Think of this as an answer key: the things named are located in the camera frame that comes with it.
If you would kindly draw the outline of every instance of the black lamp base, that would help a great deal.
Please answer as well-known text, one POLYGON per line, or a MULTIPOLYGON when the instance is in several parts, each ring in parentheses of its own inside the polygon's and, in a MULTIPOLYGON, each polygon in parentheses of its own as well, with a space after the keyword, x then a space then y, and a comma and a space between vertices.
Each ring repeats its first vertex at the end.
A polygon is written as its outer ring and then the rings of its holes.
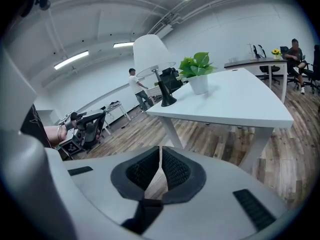
POLYGON ((161 103, 161 107, 167 107, 172 105, 173 103, 175 103, 177 101, 176 98, 172 97, 169 92, 167 87, 165 86, 164 82, 159 81, 158 85, 160 87, 161 93, 162 93, 162 103, 161 103))

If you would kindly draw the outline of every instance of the desk lamp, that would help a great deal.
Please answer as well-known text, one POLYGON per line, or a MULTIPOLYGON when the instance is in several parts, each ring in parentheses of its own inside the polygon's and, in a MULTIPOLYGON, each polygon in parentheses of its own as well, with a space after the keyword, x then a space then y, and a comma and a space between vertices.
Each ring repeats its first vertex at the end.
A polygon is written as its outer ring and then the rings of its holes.
POLYGON ((147 34, 139 37, 133 43, 134 66, 137 70, 142 70, 136 76, 147 77, 156 75, 158 86, 162 93, 161 107, 167 107, 177 101, 169 94, 167 87, 161 80, 158 71, 171 68, 176 63, 170 60, 169 51, 155 34, 147 34))

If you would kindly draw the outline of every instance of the man sitting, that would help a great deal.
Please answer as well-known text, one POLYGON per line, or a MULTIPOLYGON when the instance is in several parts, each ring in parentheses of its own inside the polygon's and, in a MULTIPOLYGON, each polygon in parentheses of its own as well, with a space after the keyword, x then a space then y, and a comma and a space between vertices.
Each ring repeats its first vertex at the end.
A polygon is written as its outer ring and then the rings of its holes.
POLYGON ((297 76, 301 85, 301 93, 305 94, 305 84, 302 77, 303 69, 306 67, 307 62, 303 59, 302 50, 299 48, 297 39, 292 39, 292 47, 286 52, 284 57, 288 59, 287 69, 288 72, 297 76))

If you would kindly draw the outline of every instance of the potted plant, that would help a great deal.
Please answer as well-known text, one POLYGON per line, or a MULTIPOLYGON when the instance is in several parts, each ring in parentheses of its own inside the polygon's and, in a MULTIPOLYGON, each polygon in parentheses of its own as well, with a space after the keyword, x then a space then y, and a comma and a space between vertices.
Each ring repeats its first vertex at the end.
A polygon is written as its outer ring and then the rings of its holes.
POLYGON ((281 59, 282 53, 281 53, 280 50, 274 49, 271 53, 273 54, 273 58, 275 60, 280 60, 281 59))
POLYGON ((185 57, 181 61, 178 78, 187 78, 195 94, 208 92, 208 74, 211 74, 216 67, 209 63, 208 52, 198 52, 193 57, 185 57))

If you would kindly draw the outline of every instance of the jeans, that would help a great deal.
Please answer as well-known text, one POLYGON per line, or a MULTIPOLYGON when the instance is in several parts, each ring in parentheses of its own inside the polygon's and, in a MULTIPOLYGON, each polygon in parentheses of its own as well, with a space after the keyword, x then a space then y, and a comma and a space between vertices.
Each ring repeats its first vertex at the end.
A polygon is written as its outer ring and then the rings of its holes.
POLYGON ((152 100, 147 96, 147 94, 145 93, 144 90, 136 93, 135 96, 136 96, 136 99, 138 100, 138 102, 139 102, 139 104, 140 104, 140 106, 141 106, 141 108, 142 108, 143 111, 147 111, 147 106, 146 106, 146 104, 143 102, 142 98, 144 98, 144 99, 148 102, 148 104, 149 104, 150 107, 152 107, 152 106, 154 105, 154 103, 153 103, 152 100))

